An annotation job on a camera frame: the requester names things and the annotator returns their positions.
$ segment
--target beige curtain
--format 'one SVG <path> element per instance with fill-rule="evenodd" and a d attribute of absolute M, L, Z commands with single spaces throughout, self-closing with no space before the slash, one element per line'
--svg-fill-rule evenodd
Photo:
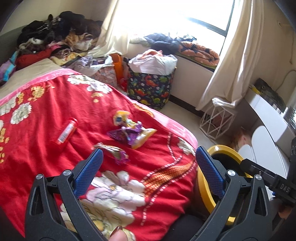
<path fill-rule="evenodd" d="M 220 62 L 197 110 L 212 102 L 235 108 L 245 96 L 260 55 L 263 22 L 263 0 L 236 0 Z"/>
<path fill-rule="evenodd" d="M 111 53 L 124 55 L 128 52 L 128 44 L 128 16 L 125 0 L 111 0 L 96 47 L 90 50 L 88 55 L 94 57 L 107 56 Z"/>

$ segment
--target orange plastic container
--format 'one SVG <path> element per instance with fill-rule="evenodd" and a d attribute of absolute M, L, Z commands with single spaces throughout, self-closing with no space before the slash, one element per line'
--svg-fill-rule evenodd
<path fill-rule="evenodd" d="M 118 53 L 110 54 L 114 63 L 117 84 L 120 85 L 120 80 L 123 78 L 122 57 Z"/>

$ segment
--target tiled floor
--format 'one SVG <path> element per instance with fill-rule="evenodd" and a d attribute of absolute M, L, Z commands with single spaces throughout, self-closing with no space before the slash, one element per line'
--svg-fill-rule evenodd
<path fill-rule="evenodd" d="M 222 144 L 210 140 L 199 128 L 200 118 L 182 107 L 169 101 L 160 112 L 187 128 L 196 137 L 199 146 L 208 149 L 215 144 Z"/>

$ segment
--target white geometric wire stand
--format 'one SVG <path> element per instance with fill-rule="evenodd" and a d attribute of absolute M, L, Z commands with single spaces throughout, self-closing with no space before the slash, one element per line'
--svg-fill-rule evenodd
<path fill-rule="evenodd" d="M 212 105 L 203 114 L 200 129 L 207 137 L 216 140 L 229 129 L 236 114 L 234 109 Z"/>

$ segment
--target mattress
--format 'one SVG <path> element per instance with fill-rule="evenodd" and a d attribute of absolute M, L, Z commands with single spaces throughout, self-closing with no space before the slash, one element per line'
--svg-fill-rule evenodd
<path fill-rule="evenodd" d="M 129 240 L 160 240 L 190 203 L 196 138 L 111 86 L 70 69 L 42 69 L 43 63 L 16 72 L 5 89 L 5 94 L 12 92 L 0 100 L 0 206 L 24 235 L 26 203 L 36 175 L 73 169 L 102 142 L 125 150 L 130 161 L 118 165 L 104 152 L 101 168 L 80 197 L 83 207 L 106 238 L 122 225 Z M 32 68 L 39 72 L 32 75 Z M 130 112 L 130 119 L 156 133 L 136 150 L 111 139 L 107 131 L 118 128 L 113 123 L 118 110 Z M 63 151 L 52 149 L 50 142 L 69 118 L 77 119 L 76 131 Z M 57 204 L 67 228 L 75 231 L 62 200 Z"/>

